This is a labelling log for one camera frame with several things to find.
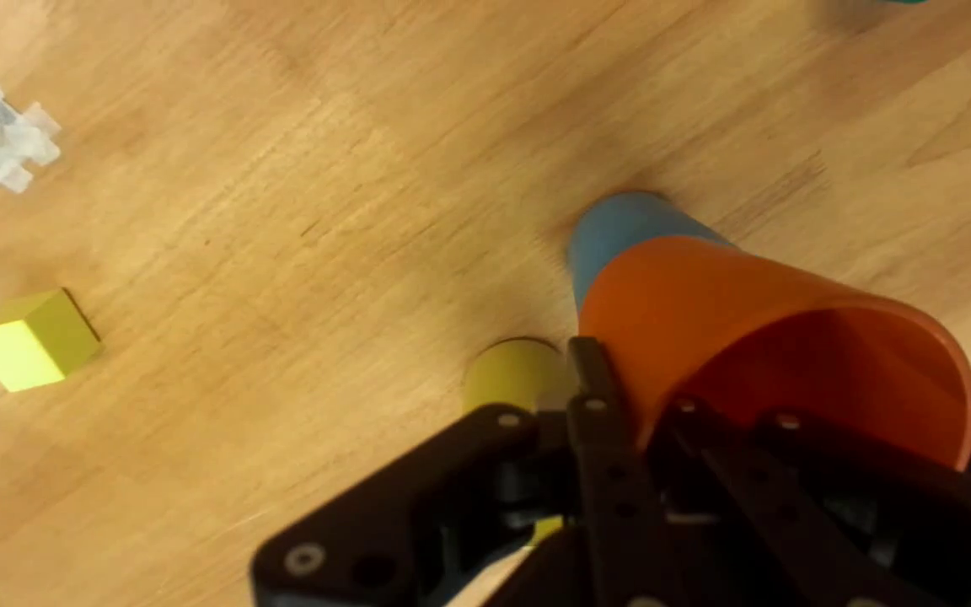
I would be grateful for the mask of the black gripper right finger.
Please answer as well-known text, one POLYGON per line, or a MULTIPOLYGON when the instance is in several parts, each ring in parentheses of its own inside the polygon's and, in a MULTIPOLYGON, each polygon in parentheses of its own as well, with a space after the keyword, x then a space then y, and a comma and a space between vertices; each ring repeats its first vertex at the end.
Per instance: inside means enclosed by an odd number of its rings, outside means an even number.
POLYGON ((971 463, 686 396, 651 438, 655 595, 668 607, 971 607, 971 463))

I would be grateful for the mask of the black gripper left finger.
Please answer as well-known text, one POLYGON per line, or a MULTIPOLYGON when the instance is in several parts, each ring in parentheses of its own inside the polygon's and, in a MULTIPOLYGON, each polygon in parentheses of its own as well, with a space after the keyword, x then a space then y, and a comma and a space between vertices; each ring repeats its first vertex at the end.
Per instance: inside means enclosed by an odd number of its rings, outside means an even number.
POLYGON ((606 349, 575 336, 560 412, 476 408, 274 531, 251 558, 258 607, 443 607, 541 518, 560 518, 511 607, 666 603, 666 523, 632 446, 606 349))

